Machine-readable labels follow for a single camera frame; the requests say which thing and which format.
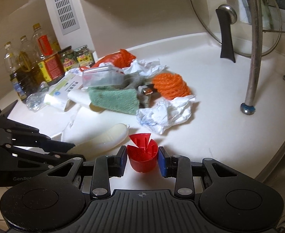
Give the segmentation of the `white wall vent panel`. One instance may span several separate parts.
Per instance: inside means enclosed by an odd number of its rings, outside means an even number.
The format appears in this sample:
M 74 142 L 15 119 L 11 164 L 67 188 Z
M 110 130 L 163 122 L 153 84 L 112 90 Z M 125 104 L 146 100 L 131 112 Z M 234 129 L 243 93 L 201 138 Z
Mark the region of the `white wall vent panel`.
M 80 0 L 45 0 L 45 3 L 60 48 L 87 45 L 98 60 Z

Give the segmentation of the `red plastic bag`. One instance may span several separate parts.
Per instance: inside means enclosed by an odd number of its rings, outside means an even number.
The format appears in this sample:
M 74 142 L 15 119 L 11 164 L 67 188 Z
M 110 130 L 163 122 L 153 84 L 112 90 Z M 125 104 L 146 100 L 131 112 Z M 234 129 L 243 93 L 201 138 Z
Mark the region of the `red plastic bag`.
M 91 68 L 99 67 L 101 63 L 112 63 L 115 67 L 126 68 L 129 67 L 136 56 L 132 55 L 125 49 L 120 49 L 119 52 L 109 54 L 99 59 Z

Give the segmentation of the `green cloth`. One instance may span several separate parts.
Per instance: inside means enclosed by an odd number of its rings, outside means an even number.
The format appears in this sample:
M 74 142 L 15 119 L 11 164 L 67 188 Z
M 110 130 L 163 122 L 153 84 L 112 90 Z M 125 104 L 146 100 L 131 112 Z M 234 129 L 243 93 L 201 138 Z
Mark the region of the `green cloth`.
M 88 94 L 94 106 L 106 110 L 136 115 L 139 109 L 140 103 L 135 89 L 89 88 Z

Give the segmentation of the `red plastic cup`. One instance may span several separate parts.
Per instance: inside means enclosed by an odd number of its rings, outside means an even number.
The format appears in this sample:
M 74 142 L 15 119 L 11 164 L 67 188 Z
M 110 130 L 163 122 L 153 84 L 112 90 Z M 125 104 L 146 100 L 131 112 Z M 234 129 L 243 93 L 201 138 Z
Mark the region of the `red plastic cup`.
M 129 135 L 135 144 L 127 145 L 127 155 L 133 170 L 139 173 L 148 173 L 153 170 L 158 159 L 158 145 L 150 138 L 150 133 Z

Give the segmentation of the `orange foam net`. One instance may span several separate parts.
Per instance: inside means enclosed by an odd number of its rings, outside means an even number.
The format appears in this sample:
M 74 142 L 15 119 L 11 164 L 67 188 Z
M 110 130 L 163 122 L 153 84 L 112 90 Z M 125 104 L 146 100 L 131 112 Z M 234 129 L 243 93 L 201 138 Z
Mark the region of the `orange foam net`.
M 191 94 L 190 88 L 179 74 L 161 73 L 153 78 L 152 83 L 160 95 L 168 100 Z

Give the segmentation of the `small dark sauce bottle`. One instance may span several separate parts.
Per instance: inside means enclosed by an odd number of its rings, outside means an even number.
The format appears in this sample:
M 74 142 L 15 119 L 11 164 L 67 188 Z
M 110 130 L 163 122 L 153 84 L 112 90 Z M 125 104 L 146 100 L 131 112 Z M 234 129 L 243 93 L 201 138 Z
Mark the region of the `small dark sauce bottle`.
M 17 55 L 11 42 L 5 44 L 5 68 L 9 74 L 10 82 L 21 101 L 25 102 L 27 99 L 27 83 L 25 82 L 25 75 L 19 63 L 17 62 Z

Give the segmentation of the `tall green pickle jar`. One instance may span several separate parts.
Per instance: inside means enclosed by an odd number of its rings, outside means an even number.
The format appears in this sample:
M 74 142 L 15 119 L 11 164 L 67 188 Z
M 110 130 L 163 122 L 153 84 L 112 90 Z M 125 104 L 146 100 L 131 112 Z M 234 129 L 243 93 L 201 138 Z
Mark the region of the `tall green pickle jar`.
M 58 52 L 58 56 L 63 65 L 64 71 L 67 72 L 73 68 L 78 68 L 78 61 L 75 52 L 71 46 L 68 46 Z

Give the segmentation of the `large dark oil bottle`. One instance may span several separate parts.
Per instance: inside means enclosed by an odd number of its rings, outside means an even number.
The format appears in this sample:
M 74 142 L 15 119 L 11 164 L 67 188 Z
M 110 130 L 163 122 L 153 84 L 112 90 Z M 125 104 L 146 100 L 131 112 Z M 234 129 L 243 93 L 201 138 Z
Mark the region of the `large dark oil bottle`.
M 38 66 L 38 54 L 31 41 L 26 35 L 20 38 L 21 45 L 17 61 L 25 75 L 30 77 L 32 82 L 33 92 L 37 92 L 42 82 L 45 81 L 43 73 Z

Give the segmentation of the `steel dish rack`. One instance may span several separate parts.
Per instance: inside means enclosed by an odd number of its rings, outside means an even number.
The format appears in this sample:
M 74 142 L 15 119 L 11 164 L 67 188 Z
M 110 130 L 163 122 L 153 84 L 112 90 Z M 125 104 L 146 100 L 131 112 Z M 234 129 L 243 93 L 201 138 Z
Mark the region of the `steel dish rack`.
M 244 102 L 240 105 L 240 111 L 245 115 L 252 115 L 256 111 L 254 103 L 258 87 L 262 57 L 270 54 L 278 46 L 282 34 L 285 33 L 285 31 L 282 29 L 282 25 L 280 25 L 280 29 L 276 31 L 279 34 L 276 43 L 273 45 L 273 47 L 271 47 L 270 50 L 266 52 L 262 51 L 263 33 L 273 32 L 272 30 L 264 30 L 263 28 L 261 6 L 262 1 L 263 0 L 249 0 L 252 26 L 251 62 L 246 97 Z

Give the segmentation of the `crumpled white tissue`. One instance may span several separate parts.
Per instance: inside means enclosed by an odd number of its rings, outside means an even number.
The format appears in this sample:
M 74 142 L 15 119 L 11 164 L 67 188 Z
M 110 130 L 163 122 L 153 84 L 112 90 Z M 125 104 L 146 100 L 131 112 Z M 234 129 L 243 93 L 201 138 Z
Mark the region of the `crumpled white tissue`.
M 159 60 L 146 62 L 145 60 L 133 60 L 129 67 L 122 68 L 124 74 L 137 73 L 140 76 L 152 78 L 166 69 L 166 65 Z

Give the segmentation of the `yellow red label oil bottle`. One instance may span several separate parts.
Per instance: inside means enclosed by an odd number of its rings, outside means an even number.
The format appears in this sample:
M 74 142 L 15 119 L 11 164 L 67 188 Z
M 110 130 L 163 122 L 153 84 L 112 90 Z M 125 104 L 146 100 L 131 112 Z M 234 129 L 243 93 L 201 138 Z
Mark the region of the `yellow red label oil bottle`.
M 64 68 L 58 53 L 53 48 L 51 38 L 41 28 L 40 23 L 33 25 L 33 42 L 38 51 L 38 66 L 48 85 L 54 85 L 64 77 Z

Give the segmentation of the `white paper roll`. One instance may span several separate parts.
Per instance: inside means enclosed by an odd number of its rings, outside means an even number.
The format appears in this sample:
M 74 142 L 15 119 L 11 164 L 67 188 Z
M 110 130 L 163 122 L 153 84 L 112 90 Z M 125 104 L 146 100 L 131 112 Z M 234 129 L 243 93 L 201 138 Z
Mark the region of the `white paper roll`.
M 75 102 L 76 104 L 80 104 L 83 107 L 86 107 L 89 110 L 92 110 L 94 112 L 102 112 L 104 111 L 103 108 L 94 106 L 92 104 L 92 101 L 89 97 L 89 93 L 84 90 L 71 90 L 68 93 L 68 98 Z

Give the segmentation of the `clear plastic container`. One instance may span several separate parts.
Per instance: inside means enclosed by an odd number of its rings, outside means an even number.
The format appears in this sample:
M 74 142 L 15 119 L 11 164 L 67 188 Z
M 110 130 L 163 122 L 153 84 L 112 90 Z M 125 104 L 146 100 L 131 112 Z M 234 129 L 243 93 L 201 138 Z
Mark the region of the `clear plastic container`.
M 90 68 L 83 71 L 83 87 L 118 86 L 123 83 L 125 74 L 112 65 Z

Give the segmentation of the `white green medicine box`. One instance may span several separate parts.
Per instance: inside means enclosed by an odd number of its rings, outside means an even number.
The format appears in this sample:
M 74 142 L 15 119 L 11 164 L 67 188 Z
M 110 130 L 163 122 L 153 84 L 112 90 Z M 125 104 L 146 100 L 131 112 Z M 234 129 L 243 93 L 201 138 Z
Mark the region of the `white green medicine box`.
M 69 73 L 52 86 L 52 89 L 44 97 L 44 104 L 59 111 L 66 111 L 70 105 L 69 92 L 81 89 L 82 85 L 83 82 L 80 75 Z

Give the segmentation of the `small pickle jar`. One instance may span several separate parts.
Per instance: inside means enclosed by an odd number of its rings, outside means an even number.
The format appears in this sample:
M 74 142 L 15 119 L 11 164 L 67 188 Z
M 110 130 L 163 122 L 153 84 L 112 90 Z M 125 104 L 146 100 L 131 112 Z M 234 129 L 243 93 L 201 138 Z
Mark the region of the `small pickle jar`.
M 93 66 L 95 64 L 93 52 L 88 48 L 87 45 L 83 45 L 74 49 L 74 53 L 79 67 Z

